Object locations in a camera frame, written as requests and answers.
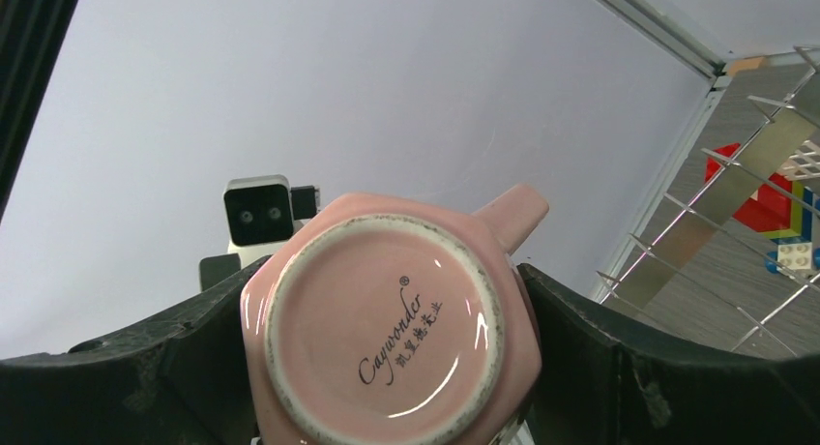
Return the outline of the blue white block car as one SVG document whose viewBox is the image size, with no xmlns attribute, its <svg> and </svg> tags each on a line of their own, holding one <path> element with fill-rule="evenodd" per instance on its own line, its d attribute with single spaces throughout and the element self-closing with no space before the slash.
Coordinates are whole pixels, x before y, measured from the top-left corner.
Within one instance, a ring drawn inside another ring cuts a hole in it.
<svg viewBox="0 0 820 445">
<path fill-rule="evenodd" d="M 764 264 L 772 274 L 808 280 L 819 273 L 819 248 L 811 241 L 777 241 L 776 249 L 766 253 Z"/>
</svg>

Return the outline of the light pink mug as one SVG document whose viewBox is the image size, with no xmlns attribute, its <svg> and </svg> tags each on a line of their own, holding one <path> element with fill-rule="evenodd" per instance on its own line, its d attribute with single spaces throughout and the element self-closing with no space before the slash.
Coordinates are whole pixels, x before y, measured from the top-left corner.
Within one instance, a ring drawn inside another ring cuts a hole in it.
<svg viewBox="0 0 820 445">
<path fill-rule="evenodd" d="M 348 193 L 240 300 L 264 444 L 508 444 L 542 370 L 513 254 L 547 201 L 519 184 L 473 214 Z"/>
</svg>

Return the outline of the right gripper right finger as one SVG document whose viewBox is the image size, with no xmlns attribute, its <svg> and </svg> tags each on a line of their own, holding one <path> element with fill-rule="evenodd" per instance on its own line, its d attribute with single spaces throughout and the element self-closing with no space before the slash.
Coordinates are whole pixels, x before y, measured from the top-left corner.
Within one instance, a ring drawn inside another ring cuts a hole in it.
<svg viewBox="0 0 820 445">
<path fill-rule="evenodd" d="M 815 444 L 819 359 L 686 341 L 518 268 L 541 335 L 527 423 L 538 444 Z"/>
</svg>

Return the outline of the red block tower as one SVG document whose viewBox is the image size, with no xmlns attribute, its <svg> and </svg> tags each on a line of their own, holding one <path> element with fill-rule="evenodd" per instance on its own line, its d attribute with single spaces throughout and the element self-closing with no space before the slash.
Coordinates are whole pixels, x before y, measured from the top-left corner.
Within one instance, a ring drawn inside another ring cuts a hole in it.
<svg viewBox="0 0 820 445">
<path fill-rule="evenodd" d="M 732 156 L 740 148 L 736 142 L 718 147 L 715 151 L 723 156 Z M 718 172 L 718 161 L 707 160 L 705 181 Z M 800 197 L 812 206 L 819 207 L 818 195 L 805 183 L 788 180 L 780 174 L 769 178 L 775 185 Z M 776 244 L 800 243 L 819 240 L 819 221 L 809 209 L 766 184 L 761 185 L 734 213 L 733 218 Z"/>
</svg>

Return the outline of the metal dish rack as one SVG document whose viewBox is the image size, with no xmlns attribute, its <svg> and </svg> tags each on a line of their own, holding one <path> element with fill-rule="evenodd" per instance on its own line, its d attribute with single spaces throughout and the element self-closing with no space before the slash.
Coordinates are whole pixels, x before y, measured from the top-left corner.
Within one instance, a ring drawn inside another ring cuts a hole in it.
<svg viewBox="0 0 820 445">
<path fill-rule="evenodd" d="M 715 150 L 741 143 L 732 156 Z M 718 171 L 705 181 L 709 158 Z M 649 229 L 630 236 L 633 262 L 601 274 L 601 303 L 678 338 L 755 358 L 819 351 L 819 273 L 772 274 L 776 243 L 733 218 L 773 174 L 819 197 L 819 49 L 737 63 L 718 94 L 705 135 L 689 151 Z"/>
</svg>

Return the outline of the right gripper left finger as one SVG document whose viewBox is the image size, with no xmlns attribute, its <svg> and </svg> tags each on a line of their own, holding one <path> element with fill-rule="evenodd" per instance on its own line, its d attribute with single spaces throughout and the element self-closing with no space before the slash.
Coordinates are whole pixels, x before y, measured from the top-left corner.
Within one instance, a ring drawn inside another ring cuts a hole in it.
<svg viewBox="0 0 820 445">
<path fill-rule="evenodd" d="M 259 264 L 62 354 L 1 363 L 5 444 L 250 444 L 240 318 Z"/>
</svg>

